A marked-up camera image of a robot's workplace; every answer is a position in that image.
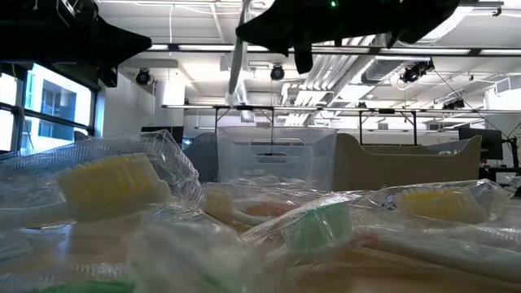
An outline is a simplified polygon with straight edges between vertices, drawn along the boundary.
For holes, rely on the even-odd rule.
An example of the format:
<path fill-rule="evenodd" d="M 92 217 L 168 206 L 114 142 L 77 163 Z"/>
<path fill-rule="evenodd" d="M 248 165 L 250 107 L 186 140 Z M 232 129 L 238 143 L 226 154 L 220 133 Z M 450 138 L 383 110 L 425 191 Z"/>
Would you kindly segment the frosted plastic bin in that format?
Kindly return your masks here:
<path fill-rule="evenodd" d="M 336 138 L 332 190 L 476 180 L 481 141 L 474 136 L 430 146 L 368 146 L 341 133 Z"/>

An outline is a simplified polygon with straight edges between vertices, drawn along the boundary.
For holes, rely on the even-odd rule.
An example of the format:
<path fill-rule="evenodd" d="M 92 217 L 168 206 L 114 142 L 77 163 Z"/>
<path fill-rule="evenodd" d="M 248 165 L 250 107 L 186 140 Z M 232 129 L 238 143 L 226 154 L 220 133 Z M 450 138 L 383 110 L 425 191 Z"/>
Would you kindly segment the window with dark frame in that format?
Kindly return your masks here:
<path fill-rule="evenodd" d="M 0 154 L 36 153 L 94 132 L 96 93 L 37 63 L 0 63 Z"/>

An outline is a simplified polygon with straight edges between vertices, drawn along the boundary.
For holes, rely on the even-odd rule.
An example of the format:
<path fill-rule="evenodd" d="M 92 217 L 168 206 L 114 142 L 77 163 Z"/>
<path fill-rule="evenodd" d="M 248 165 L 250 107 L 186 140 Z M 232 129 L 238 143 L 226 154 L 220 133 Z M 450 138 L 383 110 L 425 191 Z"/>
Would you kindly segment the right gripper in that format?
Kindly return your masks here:
<path fill-rule="evenodd" d="M 305 74 L 313 68 L 311 44 L 390 32 L 399 26 L 402 8 L 401 0 L 274 0 L 235 32 L 243 41 L 280 54 L 294 47 L 297 72 Z"/>

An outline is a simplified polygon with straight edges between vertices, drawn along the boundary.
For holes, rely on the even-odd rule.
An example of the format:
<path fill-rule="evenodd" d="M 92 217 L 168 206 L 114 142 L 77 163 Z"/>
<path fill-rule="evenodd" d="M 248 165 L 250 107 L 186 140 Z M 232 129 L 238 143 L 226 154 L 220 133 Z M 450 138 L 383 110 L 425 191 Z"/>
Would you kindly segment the blue toothbrush in clear wrapper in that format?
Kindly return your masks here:
<path fill-rule="evenodd" d="M 35 237 L 17 231 L 0 231 L 0 262 L 26 256 L 33 251 Z"/>

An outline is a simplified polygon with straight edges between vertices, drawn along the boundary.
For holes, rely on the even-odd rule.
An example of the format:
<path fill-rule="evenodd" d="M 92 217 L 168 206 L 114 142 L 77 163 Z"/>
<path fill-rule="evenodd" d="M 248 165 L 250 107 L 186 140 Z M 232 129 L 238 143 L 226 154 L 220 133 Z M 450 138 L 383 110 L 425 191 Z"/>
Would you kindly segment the silver ventilation duct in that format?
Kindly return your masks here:
<path fill-rule="evenodd" d="M 443 36 L 454 30 L 472 10 L 473 7 L 458 7 L 449 18 L 435 26 L 429 33 L 415 42 L 415 45 L 432 46 Z M 390 77 L 405 65 L 423 61 L 427 62 L 429 60 L 429 58 L 410 56 L 375 56 L 373 63 L 361 74 L 361 82 L 364 84 L 376 84 Z"/>

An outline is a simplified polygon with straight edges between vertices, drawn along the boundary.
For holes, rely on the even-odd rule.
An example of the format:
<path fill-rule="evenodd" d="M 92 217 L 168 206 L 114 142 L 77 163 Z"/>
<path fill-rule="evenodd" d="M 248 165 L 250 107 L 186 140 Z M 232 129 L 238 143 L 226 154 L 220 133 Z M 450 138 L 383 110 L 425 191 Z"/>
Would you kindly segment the black monitor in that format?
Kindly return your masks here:
<path fill-rule="evenodd" d="M 503 140 L 501 131 L 491 129 L 472 129 L 459 128 L 458 137 L 460 140 L 470 139 L 475 136 L 481 137 L 480 158 L 486 160 L 503 159 Z"/>

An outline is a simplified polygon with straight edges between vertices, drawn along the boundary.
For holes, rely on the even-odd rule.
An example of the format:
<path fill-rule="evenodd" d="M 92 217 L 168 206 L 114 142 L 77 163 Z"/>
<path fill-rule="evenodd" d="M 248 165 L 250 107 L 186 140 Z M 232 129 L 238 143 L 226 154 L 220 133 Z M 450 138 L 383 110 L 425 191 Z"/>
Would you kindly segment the orange toothbrush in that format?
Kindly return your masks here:
<path fill-rule="evenodd" d="M 498 218 L 467 224 L 388 211 L 367 200 L 374 191 L 310 190 L 299 183 L 210 183 L 204 187 L 204 209 L 242 235 L 308 203 L 346 203 L 351 215 L 351 243 L 315 260 L 331 258 L 342 250 L 367 247 L 507 282 L 521 282 L 521 215 L 508 216 L 512 198 Z"/>
<path fill-rule="evenodd" d="M 242 0 L 242 8 L 239 16 L 238 26 L 241 26 L 245 23 L 245 19 L 247 18 L 247 9 L 249 8 L 250 1 L 251 0 Z M 244 40 L 241 37 L 236 37 L 230 69 L 230 80 L 228 89 L 226 91 L 226 103 L 228 105 L 233 104 L 233 97 L 236 94 L 239 83 L 239 75 L 243 67 L 243 54 L 245 50 Z"/>
<path fill-rule="evenodd" d="M 204 204 L 197 170 L 165 130 L 0 160 L 0 230 L 104 221 L 162 203 Z"/>
<path fill-rule="evenodd" d="M 374 191 L 367 200 L 392 212 L 481 224 L 498 218 L 513 196 L 512 190 L 479 179 L 393 186 Z"/>

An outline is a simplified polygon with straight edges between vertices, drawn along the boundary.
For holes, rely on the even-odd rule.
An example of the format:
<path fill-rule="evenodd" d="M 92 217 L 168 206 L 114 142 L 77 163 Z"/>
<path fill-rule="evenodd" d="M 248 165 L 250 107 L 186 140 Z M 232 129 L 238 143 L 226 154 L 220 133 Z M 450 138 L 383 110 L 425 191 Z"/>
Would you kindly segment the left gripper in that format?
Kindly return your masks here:
<path fill-rule="evenodd" d="M 88 34 L 63 22 L 0 19 L 0 62 L 73 63 L 87 45 L 87 63 L 119 65 L 151 48 L 151 38 L 118 28 L 103 18 L 88 24 Z M 99 80 L 108 88 L 118 84 L 117 67 L 100 67 Z"/>

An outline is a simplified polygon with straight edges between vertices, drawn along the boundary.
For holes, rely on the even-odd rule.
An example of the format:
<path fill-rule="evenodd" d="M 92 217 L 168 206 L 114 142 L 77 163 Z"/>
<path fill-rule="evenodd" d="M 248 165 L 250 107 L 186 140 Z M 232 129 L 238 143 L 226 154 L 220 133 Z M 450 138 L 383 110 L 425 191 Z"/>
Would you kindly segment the dark grey plastic bin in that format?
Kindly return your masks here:
<path fill-rule="evenodd" d="M 202 133 L 183 151 L 199 173 L 199 181 L 218 181 L 217 135 Z"/>

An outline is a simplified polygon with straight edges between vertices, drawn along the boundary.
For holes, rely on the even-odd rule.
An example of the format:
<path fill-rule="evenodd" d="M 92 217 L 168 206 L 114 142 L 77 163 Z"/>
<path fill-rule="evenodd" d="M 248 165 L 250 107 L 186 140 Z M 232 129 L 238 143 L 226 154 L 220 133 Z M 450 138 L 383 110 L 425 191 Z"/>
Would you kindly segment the black background rig frame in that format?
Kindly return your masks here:
<path fill-rule="evenodd" d="M 373 114 L 380 115 L 394 115 L 400 114 L 404 117 L 406 121 L 408 121 L 413 126 L 413 137 L 414 137 L 414 145 L 418 145 L 418 121 L 417 121 L 417 111 L 415 110 L 406 110 L 406 109 L 395 109 L 395 108 L 359 108 L 358 110 L 358 133 L 359 133 L 359 143 L 363 143 L 363 124 L 365 120 L 362 119 L 362 114 L 368 112 L 370 116 Z"/>
<path fill-rule="evenodd" d="M 271 135 L 270 135 L 270 143 L 271 145 L 274 144 L 274 126 L 275 126 L 275 109 L 273 106 L 259 106 L 259 105 L 235 105 L 235 106 L 226 106 L 226 105 L 214 105 L 212 108 L 215 110 L 215 120 L 214 120 L 214 133 L 217 135 L 217 129 L 218 129 L 218 121 L 225 116 L 228 111 L 230 110 L 237 110 L 237 111 L 261 111 L 264 114 L 264 110 L 271 111 L 271 117 L 268 117 L 268 120 L 271 122 Z M 225 113 L 221 116 L 218 115 L 219 111 L 221 109 L 226 109 Z"/>

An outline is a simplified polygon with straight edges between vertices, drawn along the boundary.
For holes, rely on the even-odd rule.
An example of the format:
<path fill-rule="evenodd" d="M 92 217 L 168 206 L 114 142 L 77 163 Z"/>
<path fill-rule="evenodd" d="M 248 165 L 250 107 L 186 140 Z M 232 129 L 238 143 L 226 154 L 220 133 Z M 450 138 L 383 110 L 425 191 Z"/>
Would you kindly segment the clear plastic bin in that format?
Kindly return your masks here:
<path fill-rule="evenodd" d="M 276 177 L 330 190 L 336 138 L 334 129 L 221 127 L 217 130 L 218 179 Z"/>

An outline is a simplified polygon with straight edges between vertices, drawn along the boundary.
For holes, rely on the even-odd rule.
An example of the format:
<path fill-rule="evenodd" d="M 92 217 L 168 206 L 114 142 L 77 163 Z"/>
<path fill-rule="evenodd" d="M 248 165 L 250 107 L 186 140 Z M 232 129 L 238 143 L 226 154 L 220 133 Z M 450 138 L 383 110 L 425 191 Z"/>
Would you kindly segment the black overhead light bar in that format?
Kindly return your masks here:
<path fill-rule="evenodd" d="M 147 52 L 183 53 L 227 53 L 234 50 L 233 44 L 153 44 Z M 381 55 L 381 56 L 426 56 L 426 57 L 483 57 L 521 58 L 521 48 L 478 48 L 478 47 L 435 47 L 406 46 L 386 48 L 384 46 L 326 46 L 315 45 L 311 52 L 317 55 Z"/>

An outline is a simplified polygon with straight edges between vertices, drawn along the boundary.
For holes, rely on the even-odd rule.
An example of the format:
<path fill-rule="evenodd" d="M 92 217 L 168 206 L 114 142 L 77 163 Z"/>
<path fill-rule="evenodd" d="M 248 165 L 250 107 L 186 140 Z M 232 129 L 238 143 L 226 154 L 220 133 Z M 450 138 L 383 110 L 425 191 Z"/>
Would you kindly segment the black monitor stand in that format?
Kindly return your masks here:
<path fill-rule="evenodd" d="M 512 169 L 516 174 L 521 174 L 521 168 L 519 167 L 519 155 L 517 145 L 518 139 L 515 136 L 513 136 L 512 138 L 503 139 L 502 142 L 506 143 L 510 147 L 513 161 Z"/>

